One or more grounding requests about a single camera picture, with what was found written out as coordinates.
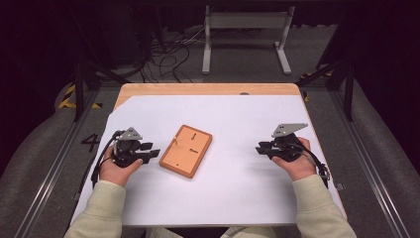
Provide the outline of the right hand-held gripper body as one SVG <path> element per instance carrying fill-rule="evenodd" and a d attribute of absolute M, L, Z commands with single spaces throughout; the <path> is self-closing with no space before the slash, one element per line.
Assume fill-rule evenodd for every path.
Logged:
<path fill-rule="evenodd" d="M 295 132 L 307 127 L 307 123 L 279 124 L 272 133 L 273 141 L 268 150 L 268 157 L 279 157 L 286 162 L 297 160 L 303 153 L 303 144 L 296 137 Z"/>

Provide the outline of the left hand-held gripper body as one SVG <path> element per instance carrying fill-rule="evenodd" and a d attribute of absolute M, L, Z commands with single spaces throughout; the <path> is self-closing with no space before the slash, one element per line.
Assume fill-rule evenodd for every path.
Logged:
<path fill-rule="evenodd" d="M 141 147 L 143 137 L 133 127 L 117 131 L 113 135 L 113 162 L 120 168 L 126 168 L 136 160 L 136 152 Z"/>

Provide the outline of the orange wooden picture frame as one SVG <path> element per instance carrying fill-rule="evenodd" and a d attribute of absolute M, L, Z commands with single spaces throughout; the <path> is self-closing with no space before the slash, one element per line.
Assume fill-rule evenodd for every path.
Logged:
<path fill-rule="evenodd" d="M 178 175 L 192 179 L 206 154 L 213 136 L 188 125 L 182 125 L 163 156 L 159 165 Z"/>

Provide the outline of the person's right hand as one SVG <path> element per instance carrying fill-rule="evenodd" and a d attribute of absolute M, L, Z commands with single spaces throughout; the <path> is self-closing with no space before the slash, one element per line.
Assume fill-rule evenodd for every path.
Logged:
<path fill-rule="evenodd" d="M 306 151 L 304 151 L 297 160 L 291 163 L 286 162 L 279 157 L 273 157 L 271 160 L 276 165 L 283 168 L 293 181 L 316 174 L 316 166 L 311 162 L 311 156 Z"/>

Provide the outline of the person's left hand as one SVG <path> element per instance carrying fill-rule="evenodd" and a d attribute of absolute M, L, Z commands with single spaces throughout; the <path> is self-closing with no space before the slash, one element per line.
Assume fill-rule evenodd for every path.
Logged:
<path fill-rule="evenodd" d="M 120 168 L 112 162 L 112 148 L 108 148 L 101 163 L 99 178 L 116 185 L 125 187 L 130 176 L 143 164 L 142 159 L 138 159 L 126 168 Z"/>

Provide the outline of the dark computer tower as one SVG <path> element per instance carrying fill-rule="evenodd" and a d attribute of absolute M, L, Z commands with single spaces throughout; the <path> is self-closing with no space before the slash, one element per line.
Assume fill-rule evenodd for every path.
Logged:
<path fill-rule="evenodd" d="M 144 63 L 148 50 L 144 44 L 141 20 L 135 8 L 127 5 L 111 6 L 107 17 L 108 41 L 116 64 Z"/>

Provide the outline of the white metal stand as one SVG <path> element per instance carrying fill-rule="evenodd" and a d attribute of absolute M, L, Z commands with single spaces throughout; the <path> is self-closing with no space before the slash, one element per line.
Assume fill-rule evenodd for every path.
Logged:
<path fill-rule="evenodd" d="M 279 12 L 213 12 L 205 8 L 204 32 L 205 45 L 202 73 L 208 74 L 211 67 L 211 30 L 212 29 L 280 29 L 281 37 L 273 45 L 285 75 L 291 74 L 284 46 L 291 28 L 295 7 Z"/>

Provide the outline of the black metal frame stand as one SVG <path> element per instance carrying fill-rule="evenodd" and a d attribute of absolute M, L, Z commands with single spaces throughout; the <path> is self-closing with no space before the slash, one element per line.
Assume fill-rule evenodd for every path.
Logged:
<path fill-rule="evenodd" d="M 101 72 L 111 80 L 119 82 L 120 84 L 128 83 L 128 80 L 124 77 L 112 72 L 110 69 L 95 63 L 91 60 L 80 60 L 74 70 L 74 84 L 75 84 L 75 104 L 76 112 L 74 116 L 74 122 L 77 122 L 86 107 L 84 102 L 84 85 L 87 85 L 90 90 L 98 90 L 100 87 L 99 77 L 95 74 L 96 71 Z"/>
<path fill-rule="evenodd" d="M 352 106 L 353 106 L 353 91 L 355 84 L 355 70 L 353 63 L 347 60 L 339 60 L 330 63 L 322 68 L 316 70 L 310 75 L 299 79 L 296 85 L 301 87 L 315 79 L 321 77 L 323 74 L 331 72 L 331 76 L 327 80 L 325 86 L 330 91 L 337 91 L 342 83 L 345 83 L 344 92 L 344 112 L 349 121 L 353 121 Z"/>

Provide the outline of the aluminium floor rail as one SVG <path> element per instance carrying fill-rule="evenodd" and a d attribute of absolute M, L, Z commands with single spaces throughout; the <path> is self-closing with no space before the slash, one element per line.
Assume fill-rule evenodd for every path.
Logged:
<path fill-rule="evenodd" d="M 97 95 L 98 91 L 89 91 L 86 93 L 86 99 L 82 103 L 84 110 L 78 114 L 77 120 L 72 122 L 70 128 L 67 130 L 62 145 L 59 148 L 59 151 L 57 152 L 46 177 L 39 186 L 37 194 L 33 199 L 31 206 L 28 209 L 24 219 L 22 220 L 18 230 L 16 231 L 14 238 L 30 237 L 36 222 L 38 221 L 48 199 L 50 198 L 62 168 L 68 159 L 68 154 L 73 145 L 74 139 L 77 136 L 92 104 L 97 98 Z"/>
<path fill-rule="evenodd" d="M 353 144 L 359 155 L 359 161 L 363 171 L 367 177 L 372 192 L 385 216 L 385 219 L 392 231 L 394 238 L 411 238 L 401 216 L 391 199 L 388 189 L 384 185 L 378 171 L 376 170 L 367 148 L 363 144 L 363 140 L 358 133 L 354 124 L 348 119 L 344 111 L 344 102 L 338 92 L 330 92 L 330 97 L 338 110 L 338 113 L 348 131 Z"/>

